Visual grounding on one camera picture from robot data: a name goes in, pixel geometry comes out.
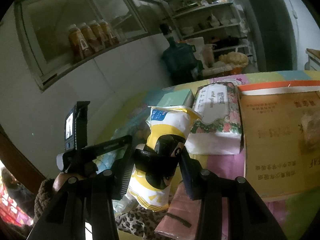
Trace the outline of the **person's left hand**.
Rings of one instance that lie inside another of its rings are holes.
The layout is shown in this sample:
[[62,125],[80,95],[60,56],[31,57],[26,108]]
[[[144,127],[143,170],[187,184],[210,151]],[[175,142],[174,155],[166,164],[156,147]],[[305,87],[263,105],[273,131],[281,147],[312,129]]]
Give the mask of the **person's left hand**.
[[61,172],[54,180],[53,183],[53,193],[57,194],[59,189],[64,185],[65,182],[68,181],[69,178],[75,177],[78,180],[83,180],[82,176],[79,174],[69,174],[69,173],[63,173]]

